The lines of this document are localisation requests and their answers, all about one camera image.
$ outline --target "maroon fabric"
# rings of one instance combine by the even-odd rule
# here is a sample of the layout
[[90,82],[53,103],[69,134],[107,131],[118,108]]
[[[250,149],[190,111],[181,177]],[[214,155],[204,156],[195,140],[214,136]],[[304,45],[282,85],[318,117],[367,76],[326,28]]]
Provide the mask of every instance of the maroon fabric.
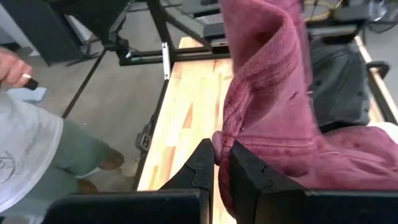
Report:
[[223,202],[237,139],[272,167],[316,189],[398,189],[398,145],[381,129],[323,136],[313,117],[307,36],[299,0],[221,0],[234,78],[222,132],[213,135]]

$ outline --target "hand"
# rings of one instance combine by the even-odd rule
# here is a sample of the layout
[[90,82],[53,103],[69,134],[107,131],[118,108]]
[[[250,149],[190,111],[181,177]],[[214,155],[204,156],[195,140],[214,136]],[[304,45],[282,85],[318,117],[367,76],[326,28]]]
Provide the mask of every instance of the hand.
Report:
[[16,54],[0,49],[0,82],[20,88],[29,81],[29,78],[23,77],[23,74],[30,75],[31,73],[32,67]]

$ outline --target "butcher block countertop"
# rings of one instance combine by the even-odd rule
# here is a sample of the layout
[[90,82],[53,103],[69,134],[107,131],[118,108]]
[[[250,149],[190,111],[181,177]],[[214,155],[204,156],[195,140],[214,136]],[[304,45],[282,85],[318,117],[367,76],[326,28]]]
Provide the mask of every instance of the butcher block countertop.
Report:
[[[357,42],[365,60],[370,61],[359,38]],[[180,48],[199,46],[189,37],[180,42]],[[203,138],[211,138],[216,130],[221,130],[224,98],[232,77],[230,59],[175,63],[138,190],[161,188],[184,165]],[[384,82],[380,78],[377,80],[386,99],[390,100],[391,110],[396,112]],[[373,97],[369,116],[373,121],[383,121]],[[218,167],[215,166],[213,223],[236,223],[221,201],[217,176]]]

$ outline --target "green pants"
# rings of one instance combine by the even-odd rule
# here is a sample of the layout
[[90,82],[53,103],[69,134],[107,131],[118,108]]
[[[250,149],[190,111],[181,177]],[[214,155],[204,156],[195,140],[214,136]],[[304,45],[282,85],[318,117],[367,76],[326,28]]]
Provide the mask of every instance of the green pants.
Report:
[[109,150],[105,142],[94,138],[77,124],[64,121],[60,144],[50,167],[22,200],[0,213],[0,216],[44,215],[52,202],[78,193],[75,176],[85,175],[97,168]]

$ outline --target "gray floor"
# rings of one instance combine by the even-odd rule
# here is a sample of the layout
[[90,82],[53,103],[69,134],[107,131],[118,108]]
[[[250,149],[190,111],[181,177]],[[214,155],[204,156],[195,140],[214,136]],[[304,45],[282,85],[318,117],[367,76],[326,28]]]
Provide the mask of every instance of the gray floor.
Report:
[[366,47],[372,60],[385,60],[390,65],[390,72],[384,83],[398,104],[398,26],[383,34],[367,31],[366,37]]
[[[135,4],[134,7],[145,7],[145,4]],[[201,33],[200,24],[181,16],[174,9],[169,11],[193,30]],[[172,26],[170,31],[175,45],[178,45],[184,34]],[[159,36],[147,11],[128,15],[120,34],[130,41],[132,47],[139,50],[160,49]],[[372,58],[387,60],[392,65],[392,70],[386,78],[386,85],[396,102],[398,102],[396,75],[398,39],[395,38],[397,36],[398,27],[382,35],[368,32],[368,50]],[[101,50],[100,44],[93,46],[93,51]],[[41,106],[57,115],[63,113],[95,62],[92,60],[71,67],[61,63],[48,67],[40,57],[24,55],[25,52],[21,52],[21,57],[34,67],[34,77],[41,86],[49,90]],[[100,172],[90,177],[101,191],[130,190],[139,158],[139,151],[134,146],[134,141],[136,134],[142,130],[155,110],[163,83],[162,72],[161,64],[120,67],[117,56],[108,52],[70,113],[68,119],[121,151],[128,161],[130,178],[119,175],[118,171]]]

